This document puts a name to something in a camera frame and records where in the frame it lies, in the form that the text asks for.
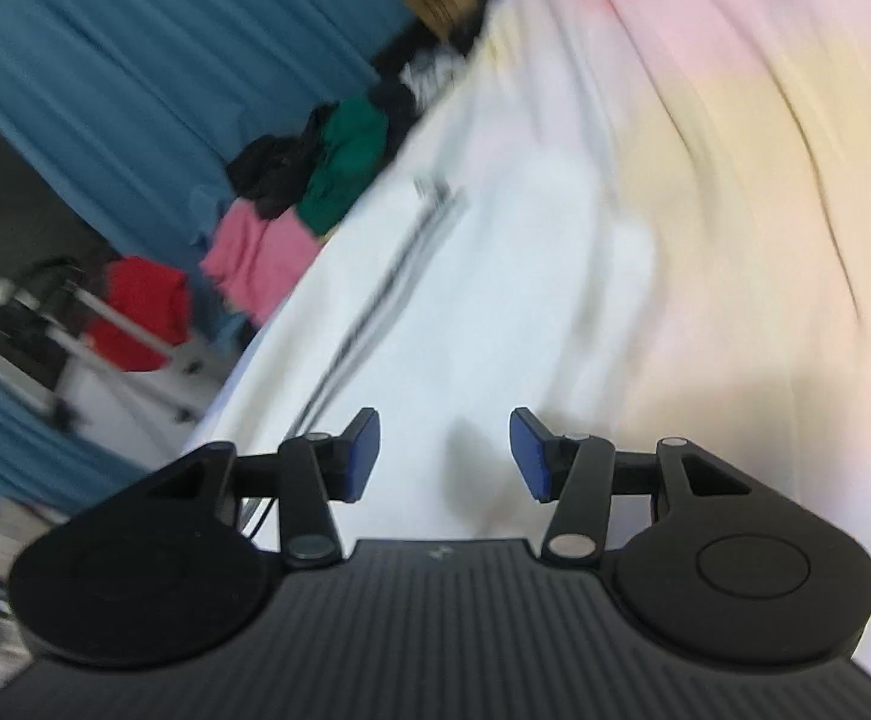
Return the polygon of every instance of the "blue fabric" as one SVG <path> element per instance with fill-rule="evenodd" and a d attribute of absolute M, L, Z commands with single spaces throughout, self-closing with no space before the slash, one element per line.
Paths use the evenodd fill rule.
<path fill-rule="evenodd" d="M 142 476 L 129 461 L 49 427 L 0 385 L 0 497 L 75 514 Z"/>
<path fill-rule="evenodd" d="M 403 0 L 0 0 L 0 130 L 123 254 L 191 274 L 225 164 L 364 91 Z"/>

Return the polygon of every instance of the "pile of clothes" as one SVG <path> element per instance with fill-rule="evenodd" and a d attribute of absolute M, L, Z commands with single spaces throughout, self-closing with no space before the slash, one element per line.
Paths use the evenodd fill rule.
<path fill-rule="evenodd" d="M 264 135 L 227 172 L 238 199 L 201 263 L 256 326 L 288 297 L 331 231 L 395 157 L 418 114 L 398 80 L 312 111 L 301 134 Z"/>

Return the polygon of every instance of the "red cloth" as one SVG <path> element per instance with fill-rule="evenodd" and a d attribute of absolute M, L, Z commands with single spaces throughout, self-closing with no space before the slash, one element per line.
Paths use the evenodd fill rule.
<path fill-rule="evenodd" d="M 188 340 L 189 296 L 185 274 L 143 257 L 125 257 L 107 267 L 105 303 L 163 341 Z M 102 317 L 86 330 L 95 352 L 121 370 L 156 370 L 166 360 Z"/>

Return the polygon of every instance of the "black cloth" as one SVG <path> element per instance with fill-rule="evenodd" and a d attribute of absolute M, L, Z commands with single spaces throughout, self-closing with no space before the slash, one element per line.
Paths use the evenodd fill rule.
<path fill-rule="evenodd" d="M 253 201 L 259 218 L 278 218 L 302 199 L 322 154 L 322 127 L 335 109 L 319 105 L 301 135 L 262 135 L 227 165 L 235 194 Z"/>
<path fill-rule="evenodd" d="M 384 79 L 369 90 L 369 102 L 385 114 L 388 132 L 385 133 L 385 151 L 381 167 L 387 166 L 408 137 L 408 130 L 419 121 L 415 112 L 415 95 L 398 79 Z"/>

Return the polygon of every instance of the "pink fabric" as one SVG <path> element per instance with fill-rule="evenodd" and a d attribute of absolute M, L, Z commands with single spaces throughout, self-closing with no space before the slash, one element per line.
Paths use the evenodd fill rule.
<path fill-rule="evenodd" d="M 238 309 L 261 326 L 299 283 L 321 248 L 295 209 L 271 221 L 237 199 L 218 229 L 202 271 Z"/>

